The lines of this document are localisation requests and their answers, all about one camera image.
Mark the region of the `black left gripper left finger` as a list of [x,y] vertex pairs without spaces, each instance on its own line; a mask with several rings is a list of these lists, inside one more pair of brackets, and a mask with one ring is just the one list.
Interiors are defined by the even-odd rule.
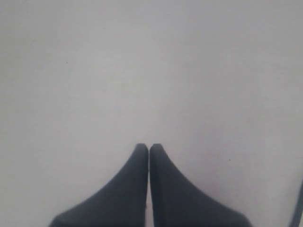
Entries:
[[136,144],[120,171],[97,193],[57,215],[52,227],[143,227],[148,187],[148,148]]

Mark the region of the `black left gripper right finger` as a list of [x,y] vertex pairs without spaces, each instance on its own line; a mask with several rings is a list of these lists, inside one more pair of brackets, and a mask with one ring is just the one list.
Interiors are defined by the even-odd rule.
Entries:
[[161,144],[150,148],[150,186],[156,227],[250,227],[241,213],[194,186]]

